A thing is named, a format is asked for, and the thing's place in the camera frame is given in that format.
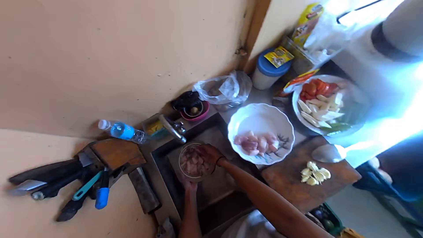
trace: blue handle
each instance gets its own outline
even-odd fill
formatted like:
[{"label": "blue handle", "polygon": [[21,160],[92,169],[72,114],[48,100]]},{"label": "blue handle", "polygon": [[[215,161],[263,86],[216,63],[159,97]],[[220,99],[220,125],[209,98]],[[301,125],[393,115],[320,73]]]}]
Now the blue handle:
[{"label": "blue handle", "polygon": [[72,200],[78,201],[81,199],[82,196],[84,196],[85,193],[88,192],[88,190],[99,180],[100,175],[103,171],[98,172],[93,178],[90,179],[84,186],[82,186],[72,197]]},{"label": "blue handle", "polygon": [[109,199],[109,188],[99,188],[97,190],[97,198],[95,207],[100,210],[107,206],[107,200]]}]

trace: spoon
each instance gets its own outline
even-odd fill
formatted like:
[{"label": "spoon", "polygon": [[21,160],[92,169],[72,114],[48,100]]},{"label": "spoon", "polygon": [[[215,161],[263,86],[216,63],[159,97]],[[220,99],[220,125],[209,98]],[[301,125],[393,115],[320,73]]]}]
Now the spoon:
[{"label": "spoon", "polygon": [[311,156],[313,157],[313,159],[320,162],[337,163],[346,158],[346,154],[348,151],[365,149],[371,145],[373,145],[372,141],[361,141],[351,146],[348,146],[347,148],[336,144],[326,144],[319,146],[317,149],[315,149],[311,153]]}]

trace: raw pork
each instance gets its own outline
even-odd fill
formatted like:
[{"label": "raw pork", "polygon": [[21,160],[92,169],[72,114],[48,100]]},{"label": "raw pork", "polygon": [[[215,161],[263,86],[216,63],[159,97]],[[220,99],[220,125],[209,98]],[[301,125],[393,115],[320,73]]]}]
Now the raw pork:
[{"label": "raw pork", "polygon": [[180,161],[182,170],[193,177],[203,176],[211,168],[210,163],[204,160],[207,155],[197,147],[198,145],[192,145],[186,148]]},{"label": "raw pork", "polygon": [[249,131],[246,135],[235,136],[233,143],[241,145],[246,151],[245,154],[252,156],[264,156],[265,153],[276,152],[279,147],[279,140],[272,132],[257,136],[254,132]]}]

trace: pink bowl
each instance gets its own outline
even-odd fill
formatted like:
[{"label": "pink bowl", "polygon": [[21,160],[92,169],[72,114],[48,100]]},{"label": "pink bowl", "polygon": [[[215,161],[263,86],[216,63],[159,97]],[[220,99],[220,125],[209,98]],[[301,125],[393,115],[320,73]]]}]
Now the pink bowl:
[{"label": "pink bowl", "polygon": [[192,117],[192,116],[188,116],[187,114],[185,114],[182,111],[181,112],[182,118],[184,118],[185,120],[187,120],[189,122],[195,122],[195,121],[199,121],[199,120],[203,119],[204,117],[206,117],[207,113],[209,112],[210,103],[207,102],[207,101],[201,101],[201,103],[203,104],[203,112],[200,115],[198,115],[197,117]]}]

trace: bottle cap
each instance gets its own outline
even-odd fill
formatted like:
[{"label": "bottle cap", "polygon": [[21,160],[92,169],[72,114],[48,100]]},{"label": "bottle cap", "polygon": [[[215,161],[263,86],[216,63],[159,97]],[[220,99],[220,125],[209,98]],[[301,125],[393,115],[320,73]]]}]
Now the bottle cap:
[{"label": "bottle cap", "polygon": [[107,120],[99,120],[99,129],[105,130],[109,127],[109,122]]}]

